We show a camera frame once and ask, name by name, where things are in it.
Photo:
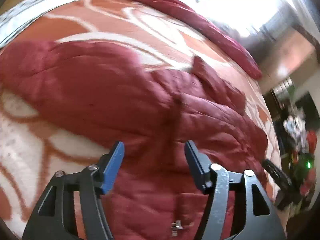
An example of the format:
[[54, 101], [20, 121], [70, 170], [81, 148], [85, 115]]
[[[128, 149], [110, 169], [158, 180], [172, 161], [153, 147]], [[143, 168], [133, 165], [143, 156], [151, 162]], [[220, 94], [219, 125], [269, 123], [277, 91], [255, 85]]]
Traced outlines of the dark red quilted down coat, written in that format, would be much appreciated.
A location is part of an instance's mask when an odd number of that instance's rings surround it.
[[112, 194], [103, 200], [116, 239], [192, 239], [206, 197], [184, 156], [187, 140], [233, 172], [261, 166], [267, 136], [245, 113], [246, 97], [198, 56], [190, 72], [143, 69], [112, 42], [14, 42], [1, 53], [1, 83], [42, 117], [104, 147], [125, 145]]

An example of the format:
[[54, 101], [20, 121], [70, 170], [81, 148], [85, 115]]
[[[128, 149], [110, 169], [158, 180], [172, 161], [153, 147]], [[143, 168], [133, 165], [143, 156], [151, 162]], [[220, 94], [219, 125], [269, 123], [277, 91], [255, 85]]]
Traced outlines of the dark side table with clutter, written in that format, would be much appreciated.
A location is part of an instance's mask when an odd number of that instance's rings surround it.
[[291, 91], [264, 95], [272, 117], [281, 155], [314, 154], [319, 131], [319, 112], [309, 92], [291, 98]]

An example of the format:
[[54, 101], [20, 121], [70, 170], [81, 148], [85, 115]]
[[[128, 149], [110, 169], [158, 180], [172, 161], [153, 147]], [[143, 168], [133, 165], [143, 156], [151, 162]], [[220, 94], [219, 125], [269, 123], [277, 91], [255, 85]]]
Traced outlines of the wooden wardrobe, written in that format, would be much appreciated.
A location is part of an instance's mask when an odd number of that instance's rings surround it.
[[258, 81], [261, 93], [268, 93], [287, 78], [295, 86], [302, 85], [319, 68], [318, 59], [318, 41], [309, 33], [289, 28], [260, 64], [263, 73]]

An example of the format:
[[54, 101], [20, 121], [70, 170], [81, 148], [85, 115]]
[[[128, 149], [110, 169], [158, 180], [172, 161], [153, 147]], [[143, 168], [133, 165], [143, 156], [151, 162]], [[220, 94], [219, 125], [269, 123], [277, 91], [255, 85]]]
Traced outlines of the white patterned bed sheet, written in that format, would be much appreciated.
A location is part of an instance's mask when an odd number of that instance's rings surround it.
[[1, 48], [45, 13], [78, 0], [24, 0], [1, 15]]

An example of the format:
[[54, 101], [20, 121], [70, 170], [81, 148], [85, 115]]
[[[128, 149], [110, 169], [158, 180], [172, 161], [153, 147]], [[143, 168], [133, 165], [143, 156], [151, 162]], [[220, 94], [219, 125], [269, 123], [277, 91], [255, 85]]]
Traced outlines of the magenta floral rolled quilt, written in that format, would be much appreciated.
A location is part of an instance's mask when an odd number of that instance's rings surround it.
[[251, 78], [261, 78], [262, 72], [249, 52], [236, 40], [224, 34], [216, 25], [179, 0], [133, 0], [189, 25], [216, 44]]

